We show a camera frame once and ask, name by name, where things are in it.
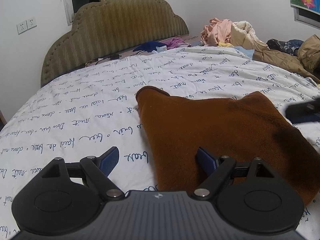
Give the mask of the olive striped padded headboard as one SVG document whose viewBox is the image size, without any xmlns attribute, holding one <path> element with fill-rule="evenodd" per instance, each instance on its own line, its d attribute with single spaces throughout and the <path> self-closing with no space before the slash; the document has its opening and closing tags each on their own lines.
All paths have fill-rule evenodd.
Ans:
<svg viewBox="0 0 320 240">
<path fill-rule="evenodd" d="M 165 0 L 99 0 L 83 5 L 69 32 L 48 50 L 41 86 L 90 60 L 148 41 L 189 34 L 185 21 Z"/>
</svg>

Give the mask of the dark blue garment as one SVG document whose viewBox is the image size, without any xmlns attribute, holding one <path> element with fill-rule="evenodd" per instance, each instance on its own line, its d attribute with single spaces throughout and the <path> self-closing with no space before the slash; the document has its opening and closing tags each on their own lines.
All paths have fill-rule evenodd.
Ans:
<svg viewBox="0 0 320 240">
<path fill-rule="evenodd" d="M 158 41 L 148 41 L 139 46 L 137 46 L 133 51 L 147 51 L 148 53 L 156 50 L 157 47 L 167 46 L 166 44 Z"/>
</svg>

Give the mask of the white double wall socket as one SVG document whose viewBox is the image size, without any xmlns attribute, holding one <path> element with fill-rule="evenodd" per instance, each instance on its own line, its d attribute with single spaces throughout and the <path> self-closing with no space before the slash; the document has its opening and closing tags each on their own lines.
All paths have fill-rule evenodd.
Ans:
<svg viewBox="0 0 320 240">
<path fill-rule="evenodd" d="M 18 35 L 33 29 L 37 26 L 36 18 L 30 18 L 16 25 Z"/>
</svg>

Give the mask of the brown knit sweater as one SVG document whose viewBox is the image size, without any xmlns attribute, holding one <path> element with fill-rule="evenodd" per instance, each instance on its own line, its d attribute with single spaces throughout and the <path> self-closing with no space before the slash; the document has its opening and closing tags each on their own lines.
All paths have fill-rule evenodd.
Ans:
<svg viewBox="0 0 320 240">
<path fill-rule="evenodd" d="M 318 152 L 262 93 L 191 100 L 146 86 L 136 100 L 160 190 L 192 192 L 200 185 L 195 155 L 204 148 L 238 162 L 264 159 L 304 204 L 319 192 Z"/>
</svg>

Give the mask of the pink clothes pile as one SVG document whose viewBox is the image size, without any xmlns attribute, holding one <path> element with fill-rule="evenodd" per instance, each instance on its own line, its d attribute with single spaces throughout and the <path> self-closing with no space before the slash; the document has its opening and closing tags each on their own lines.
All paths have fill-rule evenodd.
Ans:
<svg viewBox="0 0 320 240">
<path fill-rule="evenodd" d="M 213 18 L 201 32 L 201 40 L 205 46 L 218 46 L 220 42 L 229 43 L 231 39 L 232 21 Z"/>
</svg>

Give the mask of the dark patterned garment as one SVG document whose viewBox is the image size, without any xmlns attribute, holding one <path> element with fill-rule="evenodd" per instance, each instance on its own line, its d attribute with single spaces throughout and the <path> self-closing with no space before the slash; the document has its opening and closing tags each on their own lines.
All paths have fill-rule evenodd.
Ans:
<svg viewBox="0 0 320 240">
<path fill-rule="evenodd" d="M 302 40 L 289 40 L 289 41 L 278 41 L 276 39 L 270 39 L 267 41 L 267 45 L 272 50 L 278 50 L 282 53 L 287 53 L 292 56 L 297 56 L 298 50 L 303 44 Z"/>
</svg>

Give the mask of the purple garment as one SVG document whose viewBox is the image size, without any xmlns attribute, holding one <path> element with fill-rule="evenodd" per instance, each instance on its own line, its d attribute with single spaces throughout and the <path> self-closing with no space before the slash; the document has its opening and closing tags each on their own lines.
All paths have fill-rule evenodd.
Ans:
<svg viewBox="0 0 320 240">
<path fill-rule="evenodd" d="M 181 37 L 171 37 L 161 42 L 167 46 L 167 49 L 191 47 L 191 44 L 186 42 Z"/>
</svg>

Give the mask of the cream quilted garment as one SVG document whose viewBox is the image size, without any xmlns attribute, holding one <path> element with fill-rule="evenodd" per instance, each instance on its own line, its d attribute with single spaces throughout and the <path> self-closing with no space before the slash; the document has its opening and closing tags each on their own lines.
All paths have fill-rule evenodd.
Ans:
<svg viewBox="0 0 320 240">
<path fill-rule="evenodd" d="M 247 21 L 232 23 L 230 43 L 235 47 L 241 46 L 248 50 L 263 51 L 269 49 L 268 45 L 257 37 L 253 26 Z"/>
</svg>

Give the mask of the khaki jacket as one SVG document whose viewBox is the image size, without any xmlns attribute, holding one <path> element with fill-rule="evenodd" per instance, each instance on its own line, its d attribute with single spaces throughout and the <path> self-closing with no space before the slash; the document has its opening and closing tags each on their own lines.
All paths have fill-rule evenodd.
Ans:
<svg viewBox="0 0 320 240">
<path fill-rule="evenodd" d="M 297 56 L 269 48 L 263 51 L 255 50 L 253 60 L 283 68 L 302 77 L 310 77 L 319 84 L 319 46 L 319 37 L 312 35 L 303 42 Z"/>
</svg>

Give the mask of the white script-print bed cover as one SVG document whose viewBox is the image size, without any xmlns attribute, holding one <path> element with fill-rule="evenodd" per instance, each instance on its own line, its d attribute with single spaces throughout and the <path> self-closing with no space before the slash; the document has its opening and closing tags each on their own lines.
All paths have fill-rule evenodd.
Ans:
<svg viewBox="0 0 320 240">
<path fill-rule="evenodd" d="M 259 91 L 280 112 L 319 96 L 311 79 L 224 47 L 122 57 L 60 76 L 1 131 L 1 239 L 19 231 L 11 213 L 14 197 L 55 157 L 77 162 L 116 146 L 120 160 L 111 180 L 123 191 L 158 189 L 135 98 L 146 85 L 190 99 L 236 100 Z"/>
</svg>

